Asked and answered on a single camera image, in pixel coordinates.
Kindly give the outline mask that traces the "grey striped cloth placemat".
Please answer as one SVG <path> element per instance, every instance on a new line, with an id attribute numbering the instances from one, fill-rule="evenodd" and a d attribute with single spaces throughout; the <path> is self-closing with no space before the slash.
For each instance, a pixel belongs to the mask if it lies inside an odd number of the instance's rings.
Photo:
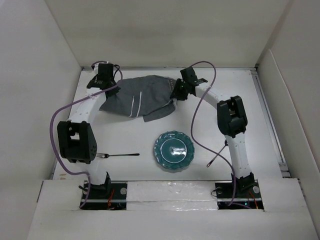
<path id="1" fill-rule="evenodd" d="M 123 79 L 120 90 L 107 98 L 101 111 L 129 118 L 142 117 L 145 122 L 158 120 L 176 110 L 171 98 L 176 80 L 171 77 L 147 75 Z"/>

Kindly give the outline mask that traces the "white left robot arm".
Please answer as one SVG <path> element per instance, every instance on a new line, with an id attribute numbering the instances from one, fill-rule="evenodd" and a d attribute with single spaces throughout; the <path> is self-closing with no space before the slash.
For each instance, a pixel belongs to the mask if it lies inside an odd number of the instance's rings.
<path id="1" fill-rule="evenodd" d="M 119 90 L 113 73 L 97 73 L 89 81 L 85 97 L 58 109 L 50 122 L 50 134 L 53 135 L 56 115 L 78 104 L 71 117 L 57 124 L 59 149 L 51 136 L 52 148 L 62 169 L 71 176 L 87 176 L 87 185 L 83 190 L 87 193 L 94 191 L 103 199 L 111 194 L 112 189 L 108 172 L 102 171 L 95 161 L 98 145 L 91 124 L 107 98 L 116 95 Z"/>

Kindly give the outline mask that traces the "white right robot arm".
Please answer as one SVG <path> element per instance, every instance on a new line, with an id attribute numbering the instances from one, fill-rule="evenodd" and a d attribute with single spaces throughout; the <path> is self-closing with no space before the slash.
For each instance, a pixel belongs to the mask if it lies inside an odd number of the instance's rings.
<path id="1" fill-rule="evenodd" d="M 248 119 L 242 98 L 238 95 L 227 96 L 208 85 L 203 78 L 191 81 L 176 80 L 171 97 L 184 101 L 188 95 L 194 95 L 200 98 L 201 102 L 206 101 L 216 109 L 217 126 L 225 137 L 231 158 L 231 197 L 243 197 L 254 185 L 255 178 L 246 150 L 245 132 Z"/>

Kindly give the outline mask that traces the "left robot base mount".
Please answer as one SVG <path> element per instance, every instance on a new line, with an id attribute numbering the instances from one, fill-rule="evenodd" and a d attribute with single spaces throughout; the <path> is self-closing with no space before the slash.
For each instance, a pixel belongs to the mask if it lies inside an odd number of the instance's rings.
<path id="1" fill-rule="evenodd" d="M 83 186 L 79 185 L 78 188 L 82 190 L 79 204 L 81 210 L 122 211 L 127 209 L 128 183 L 126 181 L 112 181 L 108 172 L 103 184 L 90 185 L 88 197 L 87 181 L 84 182 Z"/>

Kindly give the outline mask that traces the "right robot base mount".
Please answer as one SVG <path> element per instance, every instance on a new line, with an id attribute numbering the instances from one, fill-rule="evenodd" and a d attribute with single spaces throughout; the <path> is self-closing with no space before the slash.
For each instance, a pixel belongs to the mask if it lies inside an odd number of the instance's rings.
<path id="1" fill-rule="evenodd" d="M 218 210 L 264 209 L 261 190 L 257 180 L 253 186 L 242 192 L 237 189 L 231 205 L 234 184 L 230 181 L 218 181 L 214 183 L 214 187 L 215 189 L 211 191 L 211 195 L 217 200 Z"/>

